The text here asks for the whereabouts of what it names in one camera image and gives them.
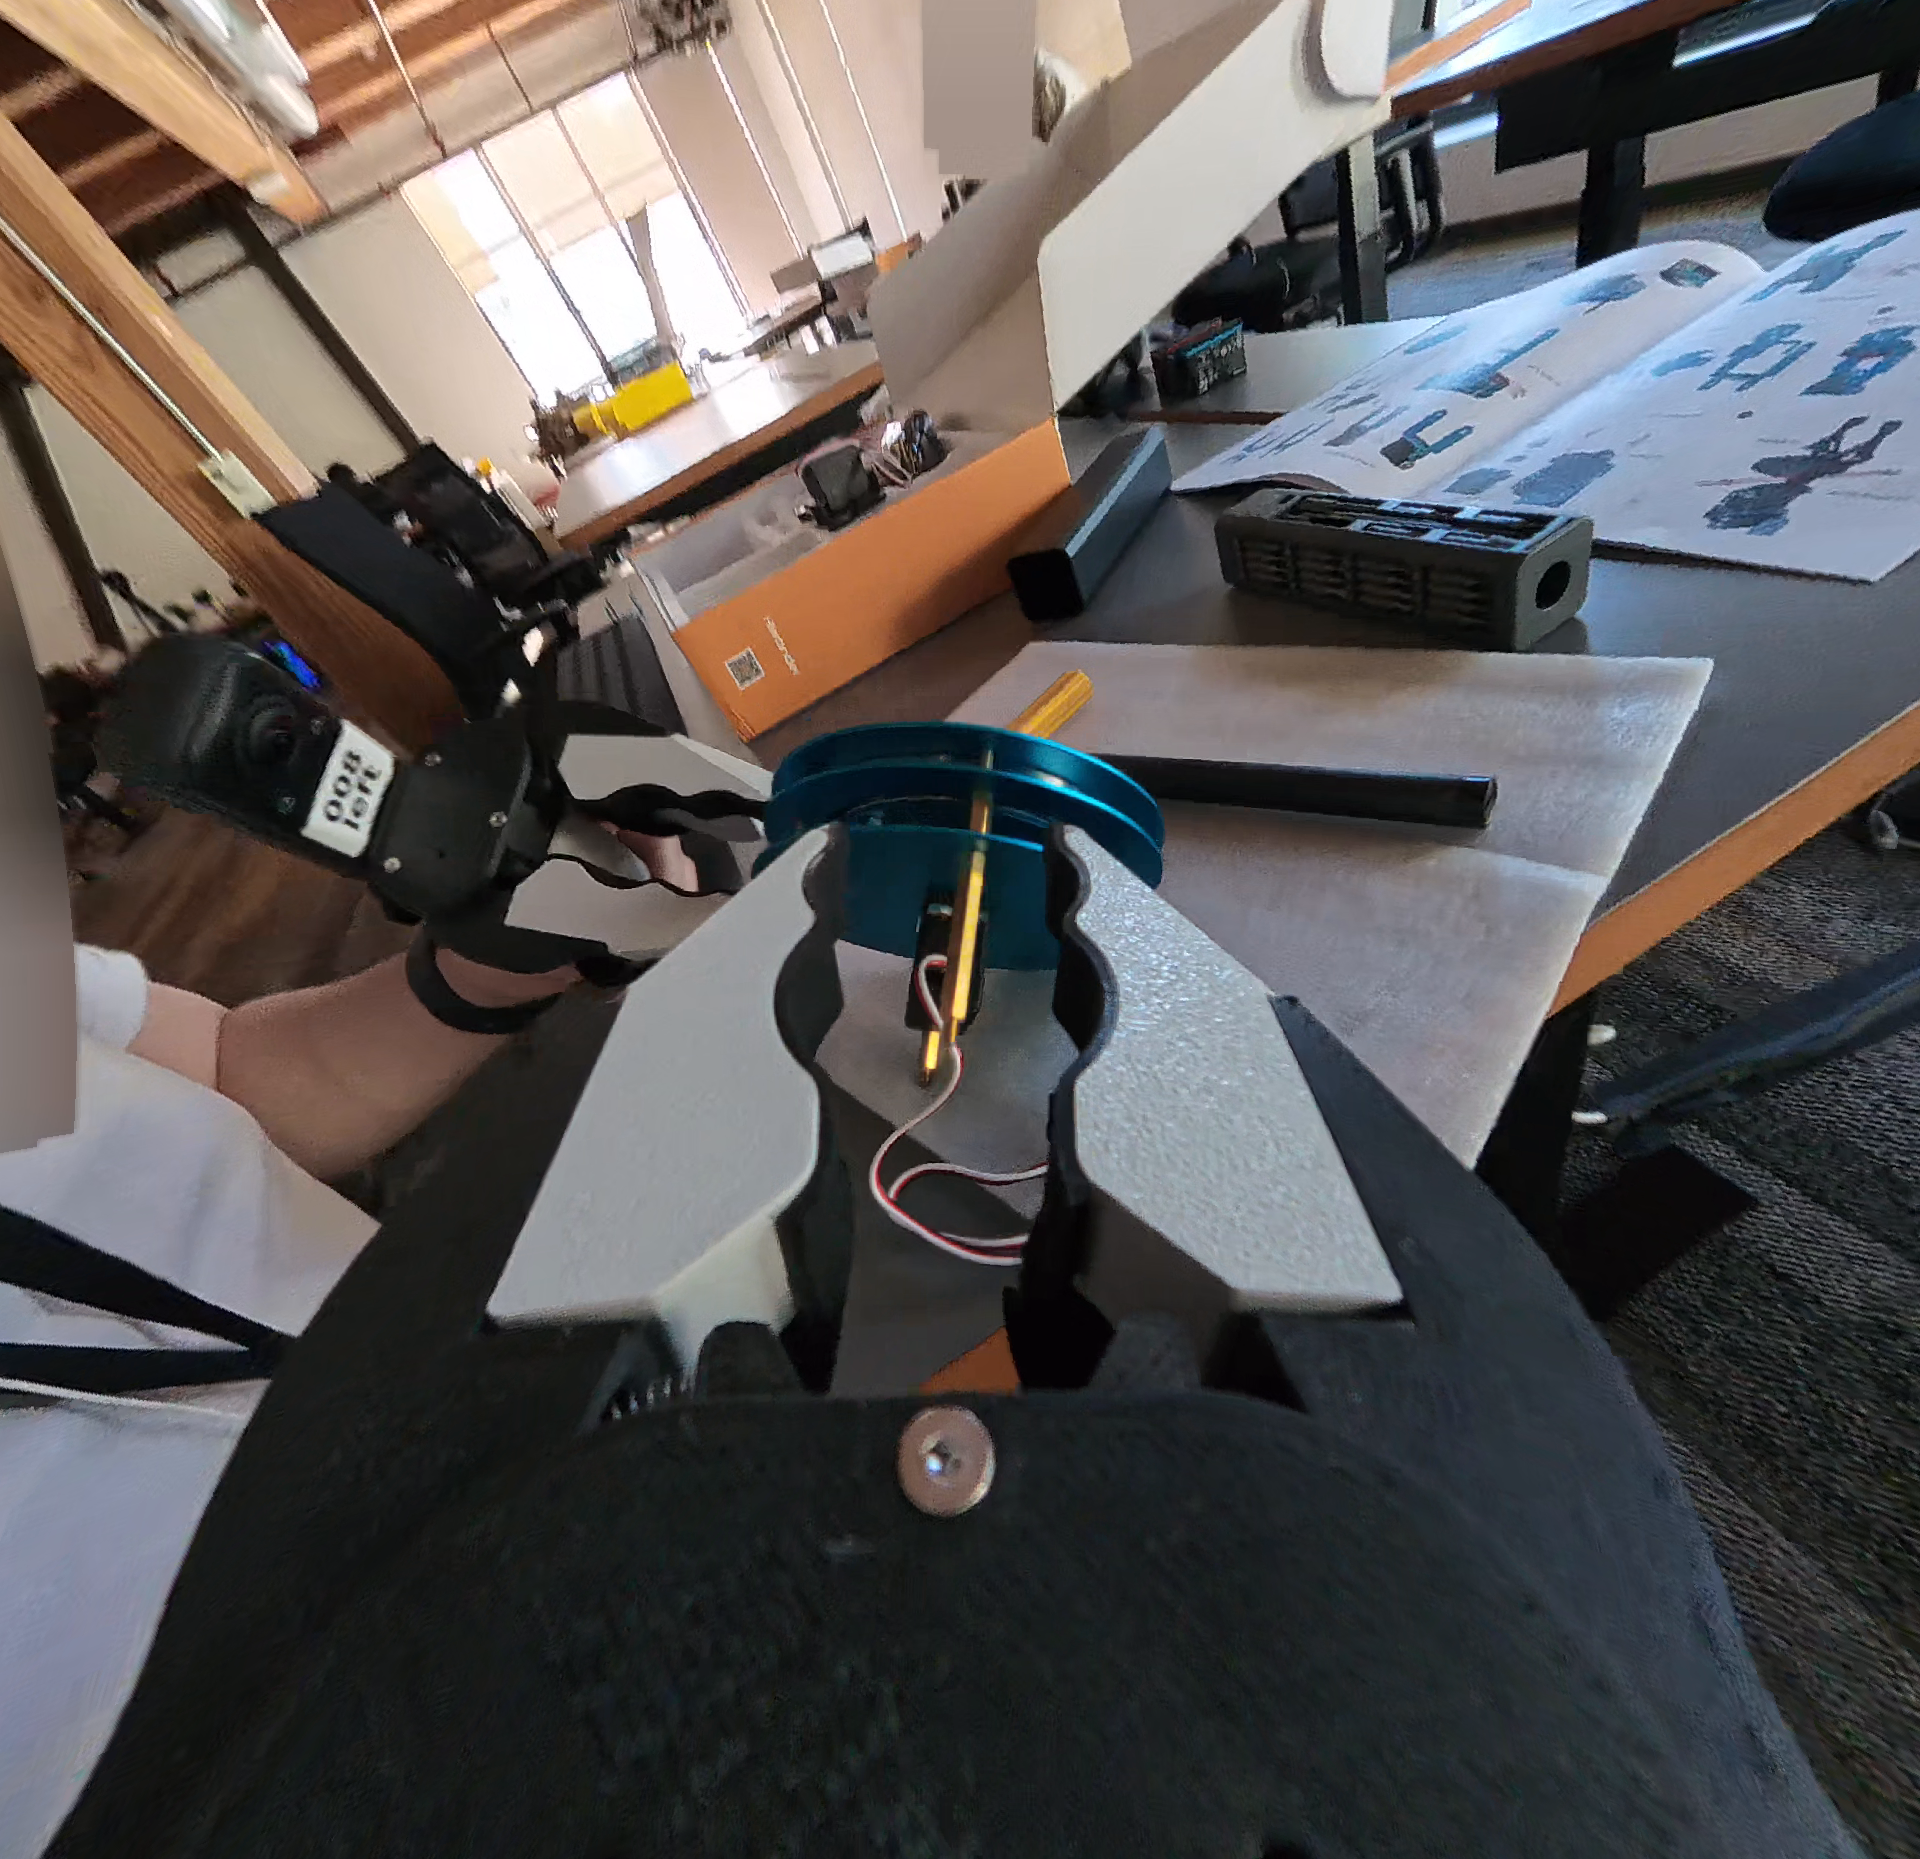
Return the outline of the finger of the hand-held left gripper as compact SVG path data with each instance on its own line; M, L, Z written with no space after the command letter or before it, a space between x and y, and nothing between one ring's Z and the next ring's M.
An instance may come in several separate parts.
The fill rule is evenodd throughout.
M614 835L554 837L503 905L500 923L583 945L589 955L656 959L728 905L753 869L756 837L690 835L690 887L651 877Z
M761 839L772 773L672 733L574 733L557 757L572 803L619 831Z

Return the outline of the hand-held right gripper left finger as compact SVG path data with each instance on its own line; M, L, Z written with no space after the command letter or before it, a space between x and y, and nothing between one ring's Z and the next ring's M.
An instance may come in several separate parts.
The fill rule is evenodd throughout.
M502 1329L639 1325L690 1375L767 1329L828 1387L850 1283L850 1175L819 1047L843 1009L848 831L788 845L641 979L487 1299Z

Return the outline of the black screwdriver bit holder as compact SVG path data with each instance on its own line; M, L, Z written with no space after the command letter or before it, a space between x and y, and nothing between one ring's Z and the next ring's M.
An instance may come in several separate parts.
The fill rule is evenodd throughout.
M1595 547L1578 513L1281 485L1213 525L1230 587L1488 653L1532 651L1576 619Z

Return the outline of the dark blue office chair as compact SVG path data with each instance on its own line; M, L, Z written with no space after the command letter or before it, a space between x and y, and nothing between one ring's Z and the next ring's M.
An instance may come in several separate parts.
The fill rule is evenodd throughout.
M1917 209L1920 95L1894 97L1812 143L1767 193L1774 239L1818 241Z

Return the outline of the person's white shirt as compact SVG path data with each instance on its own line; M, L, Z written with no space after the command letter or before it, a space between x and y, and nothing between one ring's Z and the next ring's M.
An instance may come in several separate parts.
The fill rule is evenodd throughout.
M75 1117L3 1153L3 1213L77 1249L77 1291L3 1281L1 1840L39 1854L131 1695L220 1473L374 1227L216 1089L131 1055L148 975L74 947Z

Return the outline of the small black blue box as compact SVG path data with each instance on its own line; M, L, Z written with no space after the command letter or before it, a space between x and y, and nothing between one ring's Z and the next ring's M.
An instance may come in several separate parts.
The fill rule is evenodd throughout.
M1162 405L1193 401L1246 377L1244 325L1231 317L1211 317L1191 327L1155 327L1147 363Z

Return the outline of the long wooden worktable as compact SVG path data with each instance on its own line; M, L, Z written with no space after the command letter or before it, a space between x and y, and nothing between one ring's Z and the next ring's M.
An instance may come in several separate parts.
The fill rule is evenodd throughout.
M628 527L695 515L858 427L884 371L867 339L784 351L641 431L577 455L557 485L555 539L576 551Z

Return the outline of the orange cardboard box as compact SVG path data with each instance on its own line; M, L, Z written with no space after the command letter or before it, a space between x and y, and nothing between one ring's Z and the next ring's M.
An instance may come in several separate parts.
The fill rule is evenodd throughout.
M946 459L856 523L791 527L709 575L694 555L758 491L638 557L740 737L1006 589L1015 539L1071 487L1062 407L1310 165L1385 121L1393 1L1146 0L1158 43L875 281L881 385Z

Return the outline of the blue round robot arm base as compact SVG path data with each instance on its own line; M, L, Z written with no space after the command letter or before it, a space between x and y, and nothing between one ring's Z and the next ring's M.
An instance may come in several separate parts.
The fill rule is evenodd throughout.
M983 967L1053 971L1047 841L1076 827L1147 889L1164 875L1164 815L1123 769L1064 741L965 721L863 723L790 751L761 817L765 869L806 833L841 823L839 937L911 959L930 903L953 903L983 849Z

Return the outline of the black keyboard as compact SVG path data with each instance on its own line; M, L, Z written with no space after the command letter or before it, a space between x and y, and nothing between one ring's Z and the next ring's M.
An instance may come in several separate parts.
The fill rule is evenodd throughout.
M638 613L609 619L555 653L555 693L569 703L598 703L672 733L686 733L673 685L656 639Z

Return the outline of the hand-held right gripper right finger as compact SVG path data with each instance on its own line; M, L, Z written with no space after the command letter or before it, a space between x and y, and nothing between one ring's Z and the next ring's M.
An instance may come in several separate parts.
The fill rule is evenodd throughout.
M1390 1319L1401 1283L1260 977L1079 825L1043 851L1070 1059L1007 1291L1023 1387L1084 1387L1130 1319L1199 1377L1268 1315Z

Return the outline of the instruction manual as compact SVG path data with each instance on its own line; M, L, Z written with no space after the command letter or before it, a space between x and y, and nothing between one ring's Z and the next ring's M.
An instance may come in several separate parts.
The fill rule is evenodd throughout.
M1917 547L1917 213L1764 273L1637 247L1455 311L1176 477L1571 513L1610 547L1878 581Z

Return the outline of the white foam sheet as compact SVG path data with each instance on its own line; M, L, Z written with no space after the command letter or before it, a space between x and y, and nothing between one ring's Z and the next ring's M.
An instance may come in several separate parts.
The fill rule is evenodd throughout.
M1712 665L1036 641L939 711L999 723L1078 669L1066 737L1100 755L1491 777L1462 835L1164 803L1159 885L1474 1163Z

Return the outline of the person's left hand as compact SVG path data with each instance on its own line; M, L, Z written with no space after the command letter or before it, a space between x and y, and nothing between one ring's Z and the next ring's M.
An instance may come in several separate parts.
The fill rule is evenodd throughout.
M323 1009L318 1051L343 1097L353 1145L375 1151L412 1131L508 1037L580 985L563 963L515 971L415 937L404 957L343 979Z

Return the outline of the person's left forearm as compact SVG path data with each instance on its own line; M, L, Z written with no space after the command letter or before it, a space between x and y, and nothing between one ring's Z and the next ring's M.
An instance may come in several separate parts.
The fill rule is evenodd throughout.
M304 1171L335 1179L408 1129L406 1095L375 1079L353 983L224 1007L151 983L130 1051L239 1105Z

